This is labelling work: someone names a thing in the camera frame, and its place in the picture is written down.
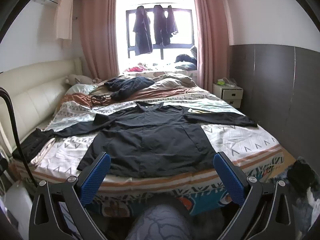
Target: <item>gray pants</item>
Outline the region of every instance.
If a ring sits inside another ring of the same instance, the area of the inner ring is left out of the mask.
[[[136,220],[126,240],[189,240],[192,239],[190,215],[174,197],[160,195]]]

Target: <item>shirt collar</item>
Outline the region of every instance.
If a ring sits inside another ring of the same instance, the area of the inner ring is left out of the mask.
[[[148,104],[145,102],[136,102],[136,105],[138,108],[140,108],[142,111],[147,112],[147,111],[153,111],[158,108],[161,108],[163,106],[163,102],[159,104]]]

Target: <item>black cord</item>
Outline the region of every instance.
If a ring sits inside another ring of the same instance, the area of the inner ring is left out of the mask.
[[[35,187],[38,187],[38,184],[37,184],[35,178],[33,177],[32,173],[30,171],[30,168],[28,167],[27,160],[26,160],[26,158],[23,155],[22,150],[21,150],[21,145],[20,145],[20,141],[19,141],[17,125],[16,125],[16,120],[15,120],[15,117],[14,117],[14,112],[13,112],[11,99],[9,97],[8,92],[2,87],[0,87],[0,97],[2,97],[4,99],[4,101],[5,101],[6,105],[7,105],[9,116],[10,116],[10,121],[11,121],[11,127],[12,127],[14,141],[16,143],[17,150],[18,150],[18,152],[19,152],[19,154],[21,156],[21,160],[23,161],[23,164],[24,164],[24,166],[25,166],[25,168],[26,168],[26,170],[28,172],[28,175],[31,178],[33,184],[35,185]]]

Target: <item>blue textured pad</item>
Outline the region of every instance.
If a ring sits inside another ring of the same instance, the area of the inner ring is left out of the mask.
[[[92,170],[87,180],[80,189],[79,200],[83,206],[92,202],[103,179],[110,169],[111,158],[109,154],[105,154],[99,163]]]
[[[214,156],[213,166],[231,196],[232,201],[239,206],[242,206],[246,198],[244,186],[220,154]]]

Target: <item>beige leather headboard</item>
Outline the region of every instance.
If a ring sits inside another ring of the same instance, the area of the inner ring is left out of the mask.
[[[9,93],[22,140],[53,114],[59,100],[70,88],[69,74],[82,74],[80,58],[36,63],[0,74],[0,86]],[[0,145],[8,156],[15,149],[9,113],[0,98]]]

